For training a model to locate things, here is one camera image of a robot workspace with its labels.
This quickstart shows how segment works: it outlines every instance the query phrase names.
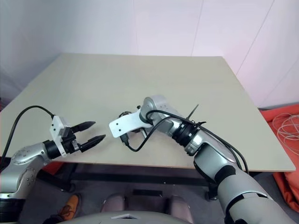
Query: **wooden table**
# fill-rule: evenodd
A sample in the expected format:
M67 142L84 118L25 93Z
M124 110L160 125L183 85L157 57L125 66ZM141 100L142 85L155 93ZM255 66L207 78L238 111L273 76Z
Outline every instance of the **wooden table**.
M222 57L114 56L62 54L1 113L4 149L17 114L42 105L71 125L97 123L78 133L78 141L106 134L96 147L59 161L194 168L193 158L171 138L154 133L134 153L112 137L108 124L123 111L136 111L146 96L164 95L171 106L230 142L244 155L251 171L292 171L291 160ZM23 146L50 139L47 114L32 109L21 118L8 156ZM131 138L137 147L141 133Z

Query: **silver robot arm segment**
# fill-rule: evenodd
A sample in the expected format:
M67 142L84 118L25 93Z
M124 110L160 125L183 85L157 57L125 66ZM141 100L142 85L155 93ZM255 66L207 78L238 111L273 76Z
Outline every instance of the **silver robot arm segment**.
M181 116L174 108L172 108L168 104L166 98L161 95L146 97L144 99L143 105L140 109L140 115L139 115L140 119L143 122L148 123L146 114L152 110L166 111ZM157 113L157 112L149 115L149 118L151 119L153 125L156 125L159 121L167 117L169 117L169 115L163 113ZM157 130L171 137L173 132L179 127L180 123L181 121L176 118L167 119L158 127Z
M105 135L101 135L82 145L77 143L74 133L93 124L95 122L88 121L70 127L63 118L54 116L50 131L57 134L54 134L53 140L24 147L13 155L9 165L0 173L0 223L18 221L40 169L59 156L67 156L78 150L84 152L104 139Z

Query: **robotic arm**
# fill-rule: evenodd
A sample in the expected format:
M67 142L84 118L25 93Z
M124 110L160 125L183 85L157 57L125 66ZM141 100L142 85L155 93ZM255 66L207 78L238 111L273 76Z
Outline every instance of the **robotic arm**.
M218 197L226 214L227 224L273 224L294 222L269 194L243 172L227 144L207 129L173 109L163 96L147 97L136 112L109 124L114 137L121 137L128 146L126 133L138 128L158 126L157 130L172 137L194 156L194 166L209 182L218 185Z
M50 126L53 140L26 146L13 155L10 164L0 174L0 223L18 221L41 168L59 156L65 157L78 150L84 152L104 139L105 135L96 136L82 145L76 141L74 133L93 124L95 122L88 121L70 127L62 117L54 116Z

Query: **wall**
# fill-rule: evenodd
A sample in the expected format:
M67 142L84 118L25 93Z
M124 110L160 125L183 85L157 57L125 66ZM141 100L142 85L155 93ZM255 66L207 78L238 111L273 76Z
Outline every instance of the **wall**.
M71 52L223 56L256 106L299 101L297 0L1 0L0 10L7 99Z

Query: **white cable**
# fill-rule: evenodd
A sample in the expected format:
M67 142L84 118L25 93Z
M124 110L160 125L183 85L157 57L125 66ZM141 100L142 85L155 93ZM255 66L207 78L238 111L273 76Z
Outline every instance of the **white cable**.
M280 127L277 127L277 120L280 117ZM282 113L276 116L272 125L277 131L277 138L288 148L291 152L299 156L299 148L292 148L288 146L286 140L299 141L299 115L292 115L290 113Z

